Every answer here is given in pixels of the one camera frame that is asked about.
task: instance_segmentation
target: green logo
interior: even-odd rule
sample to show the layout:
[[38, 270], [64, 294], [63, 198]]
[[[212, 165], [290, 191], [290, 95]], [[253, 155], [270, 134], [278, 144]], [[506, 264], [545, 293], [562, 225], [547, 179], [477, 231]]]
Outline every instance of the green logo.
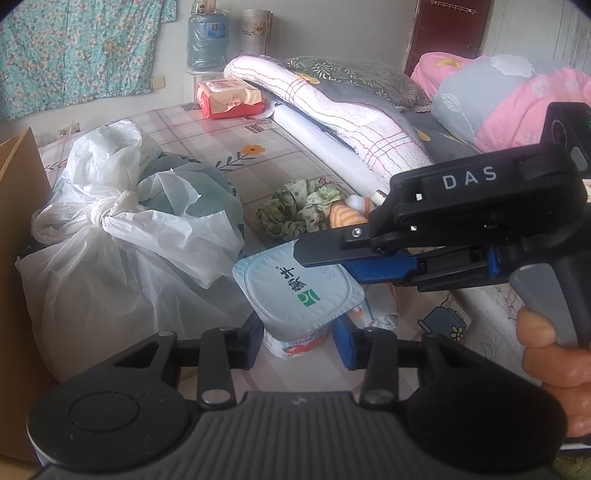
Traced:
[[311, 307], [317, 301], [320, 301], [320, 297], [316, 295], [316, 292], [312, 289], [306, 290], [302, 293], [298, 293], [297, 297], [304, 304], [304, 307]]

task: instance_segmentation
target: white wall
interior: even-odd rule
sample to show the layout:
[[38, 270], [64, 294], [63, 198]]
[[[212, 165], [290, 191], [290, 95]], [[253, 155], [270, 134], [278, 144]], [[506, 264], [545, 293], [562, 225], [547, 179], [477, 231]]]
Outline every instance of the white wall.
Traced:
[[[78, 122], [82, 129], [183, 101], [187, 19], [193, 0], [178, 0], [178, 20], [161, 26], [153, 76], [166, 87], [153, 93], [115, 97], [35, 113], [0, 124], [0, 142], [31, 127], [40, 145], [57, 130]], [[408, 44], [417, 0], [218, 0], [232, 13], [230, 53], [238, 51], [240, 13], [245, 8], [274, 11], [270, 55], [289, 58], [322, 55], [379, 60], [400, 66]]]
[[591, 73], [591, 20], [569, 0], [495, 0], [483, 53], [541, 56]]

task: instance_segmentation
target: human hand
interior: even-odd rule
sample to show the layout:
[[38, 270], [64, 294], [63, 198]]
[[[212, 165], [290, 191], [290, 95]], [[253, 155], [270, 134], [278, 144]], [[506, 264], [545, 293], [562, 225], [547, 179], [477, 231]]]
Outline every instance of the human hand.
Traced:
[[556, 345], [550, 321], [527, 308], [517, 317], [517, 338], [525, 345], [523, 369], [542, 380], [567, 414], [569, 438], [591, 433], [591, 350]]

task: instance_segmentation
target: teal object inside plastic bag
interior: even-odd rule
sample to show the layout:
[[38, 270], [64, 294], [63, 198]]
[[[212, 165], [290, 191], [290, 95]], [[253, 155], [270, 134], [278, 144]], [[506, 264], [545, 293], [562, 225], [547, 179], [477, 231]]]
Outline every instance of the teal object inside plastic bag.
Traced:
[[[159, 172], [170, 170], [187, 180], [201, 195], [194, 204], [189, 205], [187, 215], [201, 218], [224, 210], [230, 224], [244, 237], [242, 203], [236, 189], [222, 172], [211, 165], [191, 157], [164, 152], [146, 166], [139, 176], [138, 184]], [[175, 192], [162, 192], [140, 204], [152, 210], [176, 215], [171, 204], [174, 195]]]

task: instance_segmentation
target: white plastic bag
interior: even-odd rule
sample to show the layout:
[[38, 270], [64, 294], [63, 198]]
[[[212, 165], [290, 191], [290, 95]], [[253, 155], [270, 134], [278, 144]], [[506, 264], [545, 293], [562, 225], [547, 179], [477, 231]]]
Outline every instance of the white plastic bag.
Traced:
[[[33, 236], [49, 247], [18, 259], [17, 268], [37, 346], [60, 381], [155, 332], [196, 338], [240, 325], [251, 310], [223, 278], [232, 278], [243, 247], [226, 212], [187, 215], [206, 200], [177, 169], [137, 185], [159, 153], [129, 121], [80, 137], [33, 219]], [[141, 206], [138, 192], [141, 200], [164, 193], [177, 215]]]

